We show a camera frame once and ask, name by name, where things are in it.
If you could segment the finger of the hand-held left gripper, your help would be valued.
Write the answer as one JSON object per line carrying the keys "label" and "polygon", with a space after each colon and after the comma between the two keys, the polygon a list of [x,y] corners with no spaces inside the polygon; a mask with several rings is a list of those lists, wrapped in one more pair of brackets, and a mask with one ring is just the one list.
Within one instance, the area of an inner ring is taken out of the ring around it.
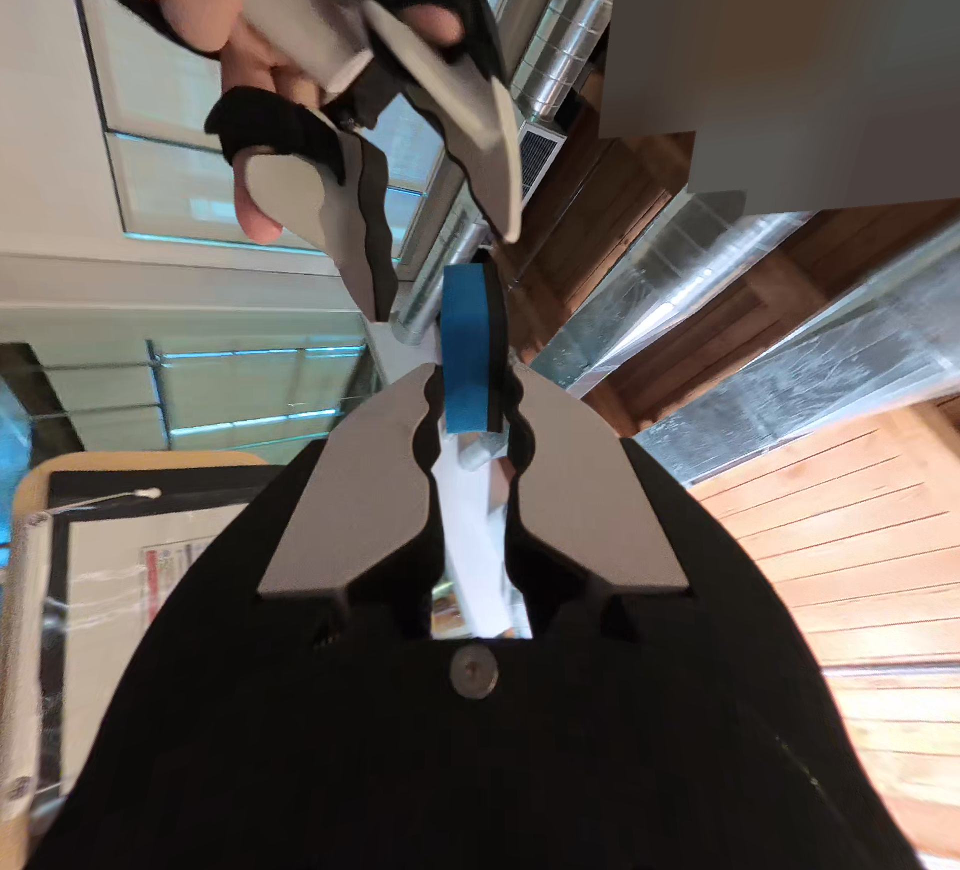
{"label": "finger of the hand-held left gripper", "polygon": [[255,205],[284,229],[323,251],[349,296],[371,322],[387,322],[399,289],[385,211],[385,154],[356,133],[336,133],[345,168],[294,154],[258,154],[244,177]]}
{"label": "finger of the hand-held left gripper", "polygon": [[513,243],[522,230],[520,129],[494,15],[486,0],[467,9],[462,40],[444,50],[374,0],[364,1],[364,20],[375,56],[441,136],[490,229]]}

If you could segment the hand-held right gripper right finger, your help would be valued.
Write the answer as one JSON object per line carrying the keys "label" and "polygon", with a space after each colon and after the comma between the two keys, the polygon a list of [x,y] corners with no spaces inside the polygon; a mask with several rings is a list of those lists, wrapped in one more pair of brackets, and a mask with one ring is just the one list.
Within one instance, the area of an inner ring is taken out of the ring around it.
{"label": "hand-held right gripper right finger", "polygon": [[513,468],[507,572],[524,597],[683,593],[686,573],[621,439],[588,405],[522,363],[503,404]]}

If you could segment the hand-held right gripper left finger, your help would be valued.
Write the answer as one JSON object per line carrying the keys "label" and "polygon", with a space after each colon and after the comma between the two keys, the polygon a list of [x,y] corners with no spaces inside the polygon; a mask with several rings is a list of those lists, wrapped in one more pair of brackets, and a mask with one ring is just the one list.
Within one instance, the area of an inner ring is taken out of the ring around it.
{"label": "hand-held right gripper left finger", "polygon": [[341,597],[426,534],[439,508],[442,379],[424,363],[330,433],[261,578],[263,599]]}

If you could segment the blue and black eraser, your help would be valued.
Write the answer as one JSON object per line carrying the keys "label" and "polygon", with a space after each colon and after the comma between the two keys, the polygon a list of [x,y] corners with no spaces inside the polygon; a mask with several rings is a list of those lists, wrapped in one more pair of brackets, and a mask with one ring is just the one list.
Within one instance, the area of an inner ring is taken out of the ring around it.
{"label": "blue and black eraser", "polygon": [[498,269],[486,251],[443,271],[439,314],[446,429],[503,430],[508,323]]}

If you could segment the white air vent grille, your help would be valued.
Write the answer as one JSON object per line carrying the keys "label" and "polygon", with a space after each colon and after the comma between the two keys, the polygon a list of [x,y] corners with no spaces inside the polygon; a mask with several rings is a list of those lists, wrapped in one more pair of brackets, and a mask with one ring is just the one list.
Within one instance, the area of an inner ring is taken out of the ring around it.
{"label": "white air vent grille", "polygon": [[519,127],[521,205],[524,208],[564,146],[567,134],[552,121],[522,120]]}

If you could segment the silver spiral duct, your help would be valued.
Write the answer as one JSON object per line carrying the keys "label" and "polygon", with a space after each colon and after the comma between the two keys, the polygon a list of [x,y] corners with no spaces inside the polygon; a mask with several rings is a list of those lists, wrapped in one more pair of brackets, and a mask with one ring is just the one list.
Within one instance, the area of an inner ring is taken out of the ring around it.
{"label": "silver spiral duct", "polygon": [[[507,0],[500,36],[522,119],[552,121],[609,25],[612,0]],[[467,262],[487,228],[455,164],[443,162],[414,221],[417,275],[391,315],[393,335],[419,346],[440,309],[443,268]]]}

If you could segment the foil wrapped duct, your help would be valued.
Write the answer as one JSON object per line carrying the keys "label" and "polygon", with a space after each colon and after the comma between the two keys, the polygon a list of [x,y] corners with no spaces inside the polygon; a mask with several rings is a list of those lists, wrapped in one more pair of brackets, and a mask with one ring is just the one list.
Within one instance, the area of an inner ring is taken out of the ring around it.
{"label": "foil wrapped duct", "polygon": [[583,395],[682,483],[953,399],[958,200],[823,212]]}

